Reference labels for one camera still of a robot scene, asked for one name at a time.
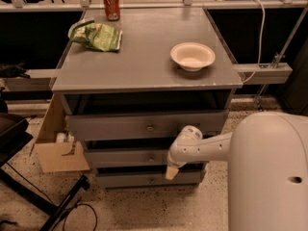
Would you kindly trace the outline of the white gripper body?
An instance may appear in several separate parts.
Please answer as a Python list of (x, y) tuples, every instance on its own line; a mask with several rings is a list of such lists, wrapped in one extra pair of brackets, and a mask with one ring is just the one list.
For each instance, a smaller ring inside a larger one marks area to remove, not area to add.
[(173, 153), (169, 151), (167, 153), (167, 164), (170, 167), (183, 167), (188, 162), (188, 157), (184, 154)]

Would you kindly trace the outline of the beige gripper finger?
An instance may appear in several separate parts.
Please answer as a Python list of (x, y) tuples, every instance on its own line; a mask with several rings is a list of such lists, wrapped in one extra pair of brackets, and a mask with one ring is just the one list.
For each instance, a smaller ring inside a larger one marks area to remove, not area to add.
[(173, 180), (178, 172), (179, 172), (178, 167), (167, 166), (166, 179)]

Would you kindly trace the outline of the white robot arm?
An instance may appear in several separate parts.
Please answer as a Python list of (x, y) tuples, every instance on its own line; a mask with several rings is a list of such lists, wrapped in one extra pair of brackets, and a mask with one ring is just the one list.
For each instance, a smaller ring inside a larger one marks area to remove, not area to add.
[(204, 139), (191, 125), (167, 153), (166, 179), (191, 162), (228, 163), (229, 231), (308, 231), (308, 117), (261, 112)]

